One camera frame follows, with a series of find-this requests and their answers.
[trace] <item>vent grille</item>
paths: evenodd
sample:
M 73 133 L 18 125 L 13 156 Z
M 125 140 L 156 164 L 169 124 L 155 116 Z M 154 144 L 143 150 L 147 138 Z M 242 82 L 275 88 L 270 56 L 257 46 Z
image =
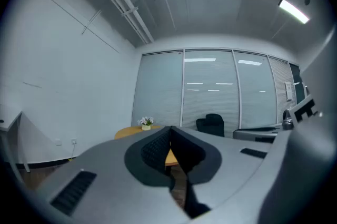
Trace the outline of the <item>vent grille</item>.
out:
M 51 205 L 70 216 L 84 193 L 97 175 L 88 171 L 81 171 L 78 175 L 56 196 Z

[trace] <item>wooden table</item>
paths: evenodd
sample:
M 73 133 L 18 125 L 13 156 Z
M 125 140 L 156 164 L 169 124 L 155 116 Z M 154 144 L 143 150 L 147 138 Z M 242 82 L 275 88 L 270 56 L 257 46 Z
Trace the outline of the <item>wooden table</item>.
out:
M 154 126 L 151 127 L 151 129 L 158 129 L 158 128 L 160 128 L 160 126 L 158 126 L 158 125 L 154 125 Z M 142 127 L 140 125 L 139 126 L 129 126 L 128 128 L 124 128 L 124 129 L 119 130 L 115 135 L 115 140 L 123 138 L 123 137 L 130 136 L 130 135 L 134 135 L 134 134 L 137 134 L 137 133 L 140 133 L 140 132 L 143 132 Z M 172 150 L 170 149 L 170 151 L 168 152 L 167 157 L 166 157 L 165 165 L 166 166 L 173 166 L 173 165 L 177 165 L 177 164 L 178 164 L 178 161 L 175 158 Z

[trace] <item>black office chair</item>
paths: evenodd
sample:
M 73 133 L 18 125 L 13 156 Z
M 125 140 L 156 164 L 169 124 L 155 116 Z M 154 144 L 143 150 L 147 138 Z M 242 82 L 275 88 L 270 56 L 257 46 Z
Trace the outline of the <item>black office chair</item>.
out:
M 210 113 L 206 119 L 197 119 L 196 128 L 200 132 L 225 137 L 224 122 L 219 114 Z

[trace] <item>black vent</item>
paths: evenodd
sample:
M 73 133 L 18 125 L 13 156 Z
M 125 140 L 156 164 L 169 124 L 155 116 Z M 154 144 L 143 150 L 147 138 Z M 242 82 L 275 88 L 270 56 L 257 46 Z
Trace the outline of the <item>black vent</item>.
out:
M 244 153 L 244 154 L 247 154 L 247 155 L 251 155 L 253 157 L 260 158 L 260 159 L 264 159 L 265 156 L 267 155 L 266 152 L 262 152 L 262 151 L 254 150 L 254 149 L 250 149 L 250 148 L 244 148 L 240 152 Z
M 56 196 L 51 205 L 70 216 L 79 201 L 92 184 L 95 173 L 81 171 L 78 175 Z

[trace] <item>fluorescent light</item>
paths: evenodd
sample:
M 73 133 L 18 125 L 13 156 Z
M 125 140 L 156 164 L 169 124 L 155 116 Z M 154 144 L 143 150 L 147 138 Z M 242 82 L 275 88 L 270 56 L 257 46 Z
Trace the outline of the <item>fluorescent light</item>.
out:
M 214 62 L 216 58 L 186 58 L 185 62 Z
M 307 21 L 309 21 L 308 17 L 306 17 L 299 9 L 295 8 L 292 4 L 290 4 L 286 0 L 281 0 L 279 6 L 285 11 L 288 11 L 291 15 L 295 16 L 302 23 L 305 24 Z
M 239 63 L 240 64 L 248 64 L 248 65 L 256 65 L 256 66 L 259 66 L 259 65 L 262 64 L 260 62 L 247 61 L 247 60 L 239 60 Z

